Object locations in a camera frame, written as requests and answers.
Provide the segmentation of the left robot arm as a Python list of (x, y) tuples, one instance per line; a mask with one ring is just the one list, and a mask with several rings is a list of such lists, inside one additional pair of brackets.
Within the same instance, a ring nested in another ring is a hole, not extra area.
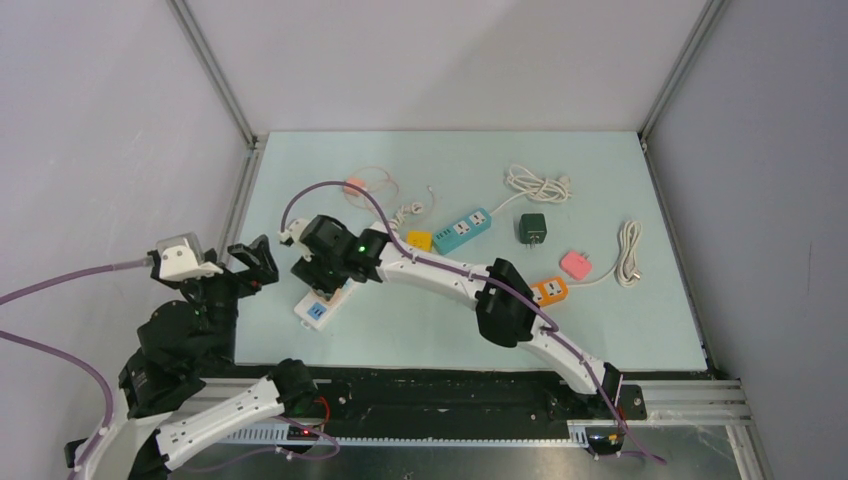
[(239, 301), (279, 279), (267, 236), (227, 252), (243, 270), (228, 269), (193, 233), (160, 240), (148, 252), (143, 263), (151, 278), (182, 297), (157, 307), (138, 328), (139, 348), (119, 373), (105, 425), (66, 444), (70, 478), (165, 479), (243, 427), (313, 408), (318, 390), (308, 368), (284, 359), (231, 397), (173, 418), (209, 379), (234, 367)]

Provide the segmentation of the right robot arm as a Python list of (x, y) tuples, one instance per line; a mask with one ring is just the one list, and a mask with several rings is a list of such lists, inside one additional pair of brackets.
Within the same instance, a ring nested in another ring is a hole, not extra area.
[(409, 285), (460, 302), (474, 311), (485, 340), (543, 360), (581, 395), (588, 414), (620, 416), (622, 373), (566, 338), (509, 261), (449, 260), (400, 241), (383, 222), (355, 235), (326, 215), (295, 219), (278, 236), (282, 245), (300, 250), (291, 271), (315, 292), (333, 295), (348, 282), (373, 281)]

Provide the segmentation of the yellow cube socket adapter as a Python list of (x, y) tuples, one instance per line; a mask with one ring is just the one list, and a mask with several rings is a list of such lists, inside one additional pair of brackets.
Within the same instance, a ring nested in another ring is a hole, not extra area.
[(431, 252), (433, 248), (433, 234), (427, 231), (410, 230), (406, 234), (406, 243), (415, 249)]

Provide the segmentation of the beige cube socket adapter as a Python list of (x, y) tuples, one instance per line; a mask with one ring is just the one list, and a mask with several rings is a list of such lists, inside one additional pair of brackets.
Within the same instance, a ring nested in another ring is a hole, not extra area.
[(341, 288), (337, 289), (330, 299), (325, 301), (325, 303), (328, 306), (340, 305), (347, 300), (356, 288), (357, 284), (355, 282), (348, 282)]

